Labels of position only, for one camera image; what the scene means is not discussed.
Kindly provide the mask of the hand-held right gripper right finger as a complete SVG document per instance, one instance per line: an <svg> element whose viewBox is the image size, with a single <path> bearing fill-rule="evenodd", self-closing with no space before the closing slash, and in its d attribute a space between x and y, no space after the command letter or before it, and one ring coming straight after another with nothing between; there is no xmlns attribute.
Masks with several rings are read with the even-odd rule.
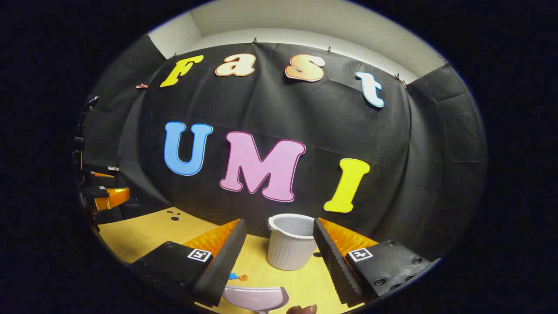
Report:
<svg viewBox="0 0 558 314"><path fill-rule="evenodd" d="M377 242L323 218L314 220L313 238L340 302L349 307L382 298L431 266L399 241Z"/></svg>

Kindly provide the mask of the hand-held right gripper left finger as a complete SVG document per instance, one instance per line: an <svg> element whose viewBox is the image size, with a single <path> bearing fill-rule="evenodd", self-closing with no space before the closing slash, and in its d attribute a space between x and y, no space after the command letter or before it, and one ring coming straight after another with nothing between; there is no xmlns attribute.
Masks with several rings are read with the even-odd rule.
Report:
<svg viewBox="0 0 558 314"><path fill-rule="evenodd" d="M165 241L130 264L144 282L175 300L216 307L246 238L236 219L190 241Z"/></svg>

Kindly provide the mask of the white ribbed garbage bin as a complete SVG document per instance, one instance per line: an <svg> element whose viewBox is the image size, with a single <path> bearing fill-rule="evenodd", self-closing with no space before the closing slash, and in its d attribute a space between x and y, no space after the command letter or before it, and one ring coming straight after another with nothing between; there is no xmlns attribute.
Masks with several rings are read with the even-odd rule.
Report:
<svg viewBox="0 0 558 314"><path fill-rule="evenodd" d="M283 213L268 218L271 231L267 252L268 263L285 271L304 267L317 249L313 236L315 218Z"/></svg>

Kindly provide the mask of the lilac plastic dustpan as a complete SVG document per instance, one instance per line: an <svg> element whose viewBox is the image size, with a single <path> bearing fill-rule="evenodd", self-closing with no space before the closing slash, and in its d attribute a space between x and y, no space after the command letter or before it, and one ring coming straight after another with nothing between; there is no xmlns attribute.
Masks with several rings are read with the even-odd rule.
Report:
<svg viewBox="0 0 558 314"><path fill-rule="evenodd" d="M222 296L227 302L258 314L270 314L289 302L284 287L226 286Z"/></svg>

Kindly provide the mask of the wooden desktop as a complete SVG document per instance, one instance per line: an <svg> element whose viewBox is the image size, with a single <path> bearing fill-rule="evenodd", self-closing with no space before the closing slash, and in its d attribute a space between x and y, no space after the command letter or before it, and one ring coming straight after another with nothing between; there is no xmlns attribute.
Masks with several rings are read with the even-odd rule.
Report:
<svg viewBox="0 0 558 314"><path fill-rule="evenodd" d="M183 244L217 227L177 208L100 225L100 236L125 262L135 262L165 241ZM242 287L284 287L289 302L270 314L286 314L293 306L317 305L317 314L343 314L356 307L342 304L321 257L312 256L300 270L283 271L267 261L269 239L248 234L232 272L246 281L230 280Z"/></svg>

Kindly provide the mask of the black backdrop cloth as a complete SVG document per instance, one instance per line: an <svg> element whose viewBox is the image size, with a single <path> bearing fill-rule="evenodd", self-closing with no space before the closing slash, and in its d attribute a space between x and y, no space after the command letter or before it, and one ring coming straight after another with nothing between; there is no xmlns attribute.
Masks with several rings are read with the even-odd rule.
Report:
<svg viewBox="0 0 558 314"><path fill-rule="evenodd" d="M298 213L437 259L480 202L486 135L449 65L404 88L317 48L225 44L166 59L144 36L95 96L82 157L120 168L123 219L177 207L267 237L270 216Z"/></svg>

